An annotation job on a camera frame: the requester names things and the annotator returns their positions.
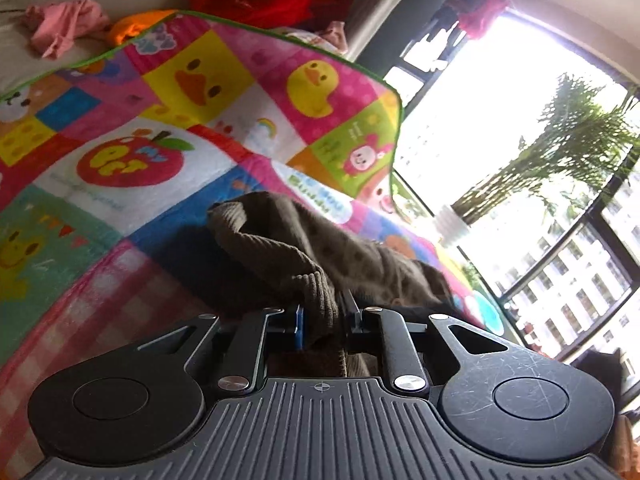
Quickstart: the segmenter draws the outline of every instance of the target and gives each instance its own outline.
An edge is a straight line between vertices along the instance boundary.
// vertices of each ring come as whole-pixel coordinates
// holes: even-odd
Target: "pink cloth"
[[[349,47],[344,35],[344,22],[331,22],[325,30],[316,32],[318,36],[331,43],[340,54],[346,54]]]
[[[42,57],[51,59],[57,59],[69,50],[75,38],[104,32],[110,24],[109,17],[94,0],[29,6],[22,20],[34,31],[31,46]]]
[[[466,32],[470,40],[479,40],[509,4],[509,0],[484,0],[473,12],[458,13],[458,27]]]

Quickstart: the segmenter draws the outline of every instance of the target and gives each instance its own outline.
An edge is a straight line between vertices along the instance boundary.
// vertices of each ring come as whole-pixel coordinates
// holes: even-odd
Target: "sky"
[[[428,48],[414,47],[425,57]],[[598,96],[605,107],[620,103],[626,93],[552,35],[520,20],[500,17],[484,38],[466,43],[406,118],[394,167],[432,210],[455,202],[470,186],[518,155],[520,136],[527,142],[539,136],[544,125],[538,118],[564,72],[606,86]],[[399,85],[401,94],[409,92],[401,88],[407,83],[397,77],[390,82]],[[515,202],[513,208],[500,213],[512,217],[500,222],[511,228],[496,233],[483,227],[488,222],[474,226],[471,245],[477,247],[470,248],[472,252],[481,255],[492,248],[493,261],[513,261],[535,243],[544,208],[537,200]]]

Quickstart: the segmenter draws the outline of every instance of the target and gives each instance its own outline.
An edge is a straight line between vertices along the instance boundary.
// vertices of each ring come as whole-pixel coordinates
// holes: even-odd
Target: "yellow duck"
[[[212,30],[143,79],[164,106],[192,124],[208,123],[255,82]]]
[[[301,114],[319,119],[334,111],[327,99],[338,83],[338,73],[333,66],[313,59],[291,73],[287,79],[287,94]]]
[[[39,240],[23,242],[19,237],[20,231],[14,231],[0,244],[0,301],[21,300],[26,296],[28,283],[18,276],[42,245]]]

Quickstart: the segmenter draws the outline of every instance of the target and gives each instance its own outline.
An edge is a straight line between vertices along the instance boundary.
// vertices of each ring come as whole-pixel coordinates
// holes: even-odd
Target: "rainbow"
[[[255,121],[255,124],[257,126],[264,126],[265,128],[267,128],[270,139],[274,139],[278,133],[276,125],[273,123],[273,121],[267,119],[266,117],[258,119],[257,121]]]

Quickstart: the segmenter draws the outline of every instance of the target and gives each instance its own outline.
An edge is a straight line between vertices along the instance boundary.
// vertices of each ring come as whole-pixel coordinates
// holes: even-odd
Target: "pink checkered fabric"
[[[27,402],[42,380],[207,311],[158,264],[121,241],[47,311],[0,370],[0,476],[17,480],[42,459],[27,420]]]

